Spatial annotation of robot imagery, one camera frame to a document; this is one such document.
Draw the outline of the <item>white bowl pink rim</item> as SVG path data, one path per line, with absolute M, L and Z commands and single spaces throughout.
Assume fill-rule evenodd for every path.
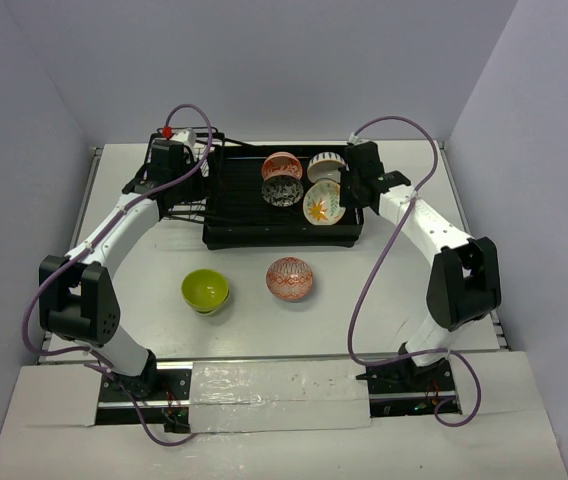
M 346 167 L 342 156 L 334 152 L 321 152 L 314 155 L 307 166 L 307 177 L 311 183 L 331 180 L 340 183 L 341 170 Z

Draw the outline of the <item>leaf pattern white bowl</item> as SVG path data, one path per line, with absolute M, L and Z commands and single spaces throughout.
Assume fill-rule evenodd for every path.
M 319 180 L 304 196 L 303 214 L 311 225 L 335 225 L 345 212 L 346 208 L 340 205 L 340 185 L 333 180 Z

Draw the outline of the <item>orange floral bowl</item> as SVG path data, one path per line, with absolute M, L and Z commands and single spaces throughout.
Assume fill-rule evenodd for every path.
M 261 175 L 264 180 L 285 175 L 300 180 L 304 169 L 300 160 L 288 152 L 275 152 L 269 155 L 262 164 Z

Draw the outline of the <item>black leaf pattern bowl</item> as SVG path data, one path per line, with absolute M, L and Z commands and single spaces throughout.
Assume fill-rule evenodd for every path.
M 304 188 L 299 179 L 287 175 L 278 175 L 263 182 L 261 194 L 268 204 L 286 208 L 302 199 Z

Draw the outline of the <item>orange blue geometric bowl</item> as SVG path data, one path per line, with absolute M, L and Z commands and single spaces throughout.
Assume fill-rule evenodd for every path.
M 313 270 L 305 261 L 296 257 L 280 258 L 266 272 L 266 286 L 280 300 L 302 300 L 311 293 L 313 284 Z

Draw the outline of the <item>green bowl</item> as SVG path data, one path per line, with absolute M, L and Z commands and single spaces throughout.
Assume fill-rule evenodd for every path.
M 221 273 L 211 269 L 199 269 L 184 277 L 181 294 L 186 304 L 194 311 L 212 314 L 228 300 L 230 286 Z

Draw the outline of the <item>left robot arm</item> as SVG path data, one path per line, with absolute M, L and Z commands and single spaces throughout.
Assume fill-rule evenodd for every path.
M 104 221 L 64 256 L 49 255 L 39 266 L 41 327 L 93 354 L 135 399 L 152 396 L 160 376 L 155 354 L 120 324 L 113 278 L 146 232 L 196 197 L 202 181 L 195 132 L 165 133 L 151 139 L 144 163 Z

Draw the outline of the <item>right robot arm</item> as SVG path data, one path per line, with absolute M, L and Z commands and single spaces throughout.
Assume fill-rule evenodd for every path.
M 391 239 L 408 238 L 430 266 L 427 314 L 419 329 L 401 345 L 396 358 L 358 363 L 385 369 L 393 381 L 419 391 L 432 380 L 433 369 L 466 325 L 501 304 L 497 248 L 487 237 L 474 238 L 456 228 L 419 196 L 402 173 L 386 172 L 376 143 L 348 145 L 345 159 L 340 204 L 368 207 L 393 223 Z

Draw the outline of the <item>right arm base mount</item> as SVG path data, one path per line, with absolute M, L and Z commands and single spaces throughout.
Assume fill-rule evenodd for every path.
M 367 367 L 356 376 L 369 393 L 372 418 L 460 413 L 456 386 L 448 360 L 417 367 L 412 360 Z

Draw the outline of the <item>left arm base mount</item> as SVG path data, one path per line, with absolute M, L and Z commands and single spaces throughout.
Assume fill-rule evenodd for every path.
M 189 408 L 192 363 L 160 363 L 156 383 L 149 393 L 139 393 L 132 386 L 126 391 L 135 399 L 148 426 L 157 426 L 164 433 L 190 434 Z M 98 393 L 95 424 L 98 426 L 139 425 L 140 420 L 126 393 L 119 384 L 102 376 Z

